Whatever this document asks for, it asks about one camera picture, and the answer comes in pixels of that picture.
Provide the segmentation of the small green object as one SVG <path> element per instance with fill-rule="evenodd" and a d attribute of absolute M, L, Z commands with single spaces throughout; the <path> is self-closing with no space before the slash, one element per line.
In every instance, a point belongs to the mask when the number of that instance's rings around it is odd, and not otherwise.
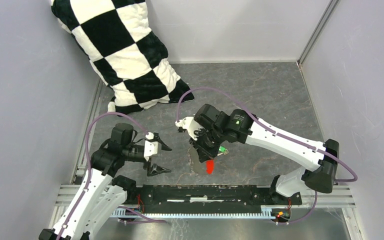
<path fill-rule="evenodd" d="M 225 148 L 224 146 L 220 146 L 218 149 L 217 156 L 227 155 L 228 153 L 229 153 L 229 150 L 227 148 Z"/>

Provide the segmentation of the metal key holder red handle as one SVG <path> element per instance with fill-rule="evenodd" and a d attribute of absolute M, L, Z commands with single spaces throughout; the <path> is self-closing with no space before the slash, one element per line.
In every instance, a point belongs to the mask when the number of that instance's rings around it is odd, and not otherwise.
<path fill-rule="evenodd" d="M 205 162 L 199 161 L 198 151 L 190 146 L 188 149 L 188 157 L 191 169 L 199 175 L 211 175 L 215 168 L 215 160 L 213 158 L 209 158 Z"/>

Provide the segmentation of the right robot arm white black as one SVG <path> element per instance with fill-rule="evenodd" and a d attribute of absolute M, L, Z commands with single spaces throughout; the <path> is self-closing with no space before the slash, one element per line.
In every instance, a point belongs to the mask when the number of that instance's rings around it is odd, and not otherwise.
<path fill-rule="evenodd" d="M 241 143 L 270 150 L 300 165 L 273 179 L 268 191 L 273 203 L 282 204 L 307 188 L 324 194 L 333 191 L 338 166 L 333 158 L 339 148 L 335 140 L 309 140 L 269 125 L 243 109 L 226 114 L 210 104 L 204 104 L 195 116 L 178 120 L 176 126 L 190 136 L 188 155 L 197 174 L 213 172 L 214 159 L 225 152 L 224 142 Z"/>

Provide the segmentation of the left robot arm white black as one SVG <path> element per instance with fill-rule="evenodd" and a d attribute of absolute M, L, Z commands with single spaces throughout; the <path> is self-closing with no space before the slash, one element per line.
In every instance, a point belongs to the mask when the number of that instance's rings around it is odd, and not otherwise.
<path fill-rule="evenodd" d="M 170 169 L 152 163 L 160 150 L 171 151 L 158 133 L 145 135 L 144 144 L 134 141 L 137 131 L 128 123 L 118 123 L 111 136 L 95 151 L 90 166 L 70 205 L 51 228 L 44 228 L 40 240 L 93 240 L 123 203 L 137 198 L 136 182 L 118 175 L 125 162 L 142 163 L 147 176 L 169 173 Z"/>

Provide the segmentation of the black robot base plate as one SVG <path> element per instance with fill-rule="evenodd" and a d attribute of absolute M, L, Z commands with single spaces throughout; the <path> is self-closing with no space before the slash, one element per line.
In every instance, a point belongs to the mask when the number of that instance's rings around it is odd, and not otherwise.
<path fill-rule="evenodd" d="M 141 205 L 146 214 L 246 214 L 302 203 L 299 192 L 283 197 L 265 185 L 142 185 L 125 201 Z"/>

